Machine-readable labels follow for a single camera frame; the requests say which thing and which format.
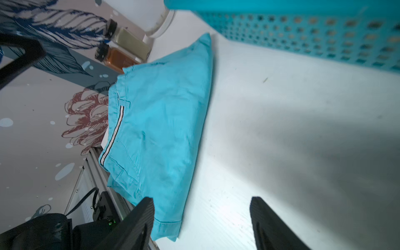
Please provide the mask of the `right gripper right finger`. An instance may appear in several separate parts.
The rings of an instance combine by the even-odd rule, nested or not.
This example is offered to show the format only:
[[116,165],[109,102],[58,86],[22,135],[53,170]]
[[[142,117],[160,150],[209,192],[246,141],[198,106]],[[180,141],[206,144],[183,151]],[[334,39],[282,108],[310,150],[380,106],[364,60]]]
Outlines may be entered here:
[[261,197],[252,198],[250,215],[258,250],[309,249]]

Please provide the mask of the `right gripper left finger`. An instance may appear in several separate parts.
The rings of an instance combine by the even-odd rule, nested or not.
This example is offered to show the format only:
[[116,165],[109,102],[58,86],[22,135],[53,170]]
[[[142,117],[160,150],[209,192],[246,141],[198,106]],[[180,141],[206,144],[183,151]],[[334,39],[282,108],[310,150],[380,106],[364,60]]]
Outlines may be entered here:
[[101,196],[94,204],[94,250],[148,250],[154,223],[153,199],[132,205],[120,196]]

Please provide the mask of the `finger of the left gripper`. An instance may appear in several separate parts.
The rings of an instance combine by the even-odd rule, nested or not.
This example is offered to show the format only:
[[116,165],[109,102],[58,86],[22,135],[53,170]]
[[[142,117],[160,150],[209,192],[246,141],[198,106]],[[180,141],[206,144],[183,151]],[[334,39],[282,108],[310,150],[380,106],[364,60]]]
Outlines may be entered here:
[[46,56],[44,47],[35,39],[13,34],[1,34],[1,45],[15,47],[23,51],[12,62],[1,67],[1,90]]

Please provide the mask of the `teal pants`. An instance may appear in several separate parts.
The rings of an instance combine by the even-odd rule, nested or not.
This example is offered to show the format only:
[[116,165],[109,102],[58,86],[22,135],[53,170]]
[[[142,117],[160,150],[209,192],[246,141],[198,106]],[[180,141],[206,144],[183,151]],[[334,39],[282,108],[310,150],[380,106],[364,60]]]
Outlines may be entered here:
[[212,84],[209,33],[156,61],[124,68],[108,91],[107,185],[137,205],[153,199],[152,240],[176,241]]

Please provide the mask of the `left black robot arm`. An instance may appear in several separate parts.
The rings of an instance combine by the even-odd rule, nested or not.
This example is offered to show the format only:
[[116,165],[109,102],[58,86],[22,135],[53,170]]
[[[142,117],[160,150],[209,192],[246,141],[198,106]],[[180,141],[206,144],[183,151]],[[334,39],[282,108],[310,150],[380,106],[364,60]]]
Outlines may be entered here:
[[[1,88],[46,56],[41,43],[18,35],[2,34],[1,45],[19,47],[22,56],[1,68]],[[76,227],[62,214],[45,214],[1,234],[2,250],[99,250],[119,222],[103,219]]]

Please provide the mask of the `teal plastic basket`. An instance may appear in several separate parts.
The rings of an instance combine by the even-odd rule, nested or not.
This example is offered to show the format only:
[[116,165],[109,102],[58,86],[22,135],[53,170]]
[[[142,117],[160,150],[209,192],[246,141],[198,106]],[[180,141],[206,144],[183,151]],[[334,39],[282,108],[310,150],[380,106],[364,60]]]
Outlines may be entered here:
[[384,71],[400,71],[398,0],[165,1],[226,39]]

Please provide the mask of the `brown spice jar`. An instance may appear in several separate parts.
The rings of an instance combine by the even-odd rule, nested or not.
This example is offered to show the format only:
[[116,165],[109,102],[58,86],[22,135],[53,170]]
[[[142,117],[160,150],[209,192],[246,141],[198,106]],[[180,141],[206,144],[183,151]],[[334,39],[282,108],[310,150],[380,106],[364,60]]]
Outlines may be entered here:
[[140,64],[123,51],[102,42],[96,49],[95,59],[112,70],[124,74],[124,68]]

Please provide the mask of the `light spice jar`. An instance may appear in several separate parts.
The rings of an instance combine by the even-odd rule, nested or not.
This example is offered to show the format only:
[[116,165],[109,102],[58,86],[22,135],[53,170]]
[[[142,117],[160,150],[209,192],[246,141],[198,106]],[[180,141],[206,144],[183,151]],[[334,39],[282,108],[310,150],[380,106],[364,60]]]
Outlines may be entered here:
[[112,19],[107,21],[103,36],[141,61],[147,61],[150,55],[151,48],[146,43]]

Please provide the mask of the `white utensil holder cup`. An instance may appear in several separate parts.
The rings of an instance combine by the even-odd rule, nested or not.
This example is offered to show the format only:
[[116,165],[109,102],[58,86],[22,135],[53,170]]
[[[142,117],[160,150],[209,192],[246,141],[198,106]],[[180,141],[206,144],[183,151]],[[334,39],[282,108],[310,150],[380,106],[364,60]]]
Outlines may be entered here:
[[165,33],[175,16],[175,11],[168,9],[163,0],[109,0],[106,3],[153,39]]

